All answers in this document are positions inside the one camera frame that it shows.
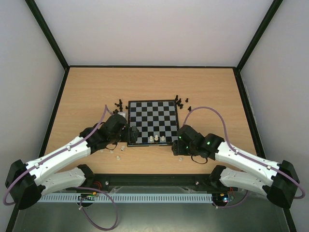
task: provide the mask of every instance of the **chessboard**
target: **chessboard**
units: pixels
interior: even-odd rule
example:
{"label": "chessboard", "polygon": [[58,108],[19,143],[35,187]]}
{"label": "chessboard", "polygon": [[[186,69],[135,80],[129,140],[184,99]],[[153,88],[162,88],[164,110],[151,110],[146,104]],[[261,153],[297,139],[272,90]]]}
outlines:
{"label": "chessboard", "polygon": [[137,141],[127,146],[172,145],[179,129],[176,102],[129,101],[128,124],[136,126],[140,133]]}

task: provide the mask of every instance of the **wooden tabletop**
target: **wooden tabletop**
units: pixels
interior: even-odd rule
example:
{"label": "wooden tabletop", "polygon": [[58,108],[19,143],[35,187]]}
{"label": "wooden tabletop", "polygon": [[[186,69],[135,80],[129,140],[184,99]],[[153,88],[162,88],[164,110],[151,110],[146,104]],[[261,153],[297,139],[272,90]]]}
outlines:
{"label": "wooden tabletop", "polygon": [[[128,101],[169,100],[176,94],[183,100],[189,98],[188,103],[183,101],[183,109],[178,108],[180,125],[189,106],[212,107],[226,121],[230,142],[255,154],[233,70],[203,68],[70,68],[45,154],[98,122],[104,104],[113,111],[119,99],[126,106]],[[187,124],[204,136],[214,133],[224,137],[222,123],[212,111],[193,112]],[[126,147],[120,151],[122,145],[126,146],[119,144],[113,153],[107,149],[98,151],[65,170],[87,164],[98,174],[208,174],[217,164],[224,165],[213,160],[197,164],[189,156],[182,156],[179,161],[171,146]]]}

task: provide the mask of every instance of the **perforated metal strip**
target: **perforated metal strip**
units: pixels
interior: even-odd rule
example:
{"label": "perforated metal strip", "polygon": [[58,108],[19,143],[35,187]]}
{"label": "perforated metal strip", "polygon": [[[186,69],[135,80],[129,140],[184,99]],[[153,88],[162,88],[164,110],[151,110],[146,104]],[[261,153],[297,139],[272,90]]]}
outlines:
{"label": "perforated metal strip", "polygon": [[[45,203],[76,203],[80,201],[77,193],[51,193],[43,196],[39,202]],[[211,194],[110,194],[116,203],[212,203]],[[98,197],[89,197],[84,202],[109,203],[110,200],[103,194]]]}

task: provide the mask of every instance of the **gray wall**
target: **gray wall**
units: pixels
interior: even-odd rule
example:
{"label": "gray wall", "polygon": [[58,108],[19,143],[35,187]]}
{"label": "gray wall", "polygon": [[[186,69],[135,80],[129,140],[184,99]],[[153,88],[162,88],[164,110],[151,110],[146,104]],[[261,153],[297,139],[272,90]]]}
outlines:
{"label": "gray wall", "polygon": [[272,0],[37,0],[70,65],[235,66]]}
{"label": "gray wall", "polygon": [[[0,7],[0,196],[12,162],[38,156],[63,69],[25,1]],[[0,203],[0,231],[13,206]]]}
{"label": "gray wall", "polygon": [[[309,191],[309,1],[286,0],[244,67],[257,127],[269,159],[292,162]],[[298,231],[309,228],[309,197],[293,202]]]}

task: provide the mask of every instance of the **robotic arm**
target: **robotic arm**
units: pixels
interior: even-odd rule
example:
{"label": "robotic arm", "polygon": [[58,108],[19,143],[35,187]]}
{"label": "robotic arm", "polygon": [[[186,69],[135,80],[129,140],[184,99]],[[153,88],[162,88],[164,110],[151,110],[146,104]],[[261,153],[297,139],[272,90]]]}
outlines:
{"label": "robotic arm", "polygon": [[[23,172],[35,167],[19,180],[10,191],[18,209],[26,209],[32,206],[41,196],[51,192],[71,187],[90,187],[94,181],[94,174],[85,164],[70,171],[56,172],[80,158],[106,148],[108,144],[117,144],[119,141],[125,142],[129,138],[134,142],[139,133],[136,127],[128,128],[126,119],[122,115],[114,114],[88,139],[71,148],[72,145],[89,135],[95,126],[86,128],[71,142],[42,158],[25,164],[21,160],[17,160],[11,165],[5,182],[7,188]],[[40,165],[40,162],[64,148],[67,148],[67,150]]]}
{"label": "robotic arm", "polygon": [[269,161],[232,145],[235,150],[233,151],[223,138],[214,134],[204,137],[188,125],[180,128],[177,135],[178,140],[174,141],[172,147],[174,155],[210,158],[231,164],[244,171],[234,171],[217,165],[210,176],[213,186],[243,188],[266,196],[269,201],[279,207],[291,207],[297,186],[276,172],[276,170],[280,170],[299,183],[291,163],[285,160],[281,164]]}

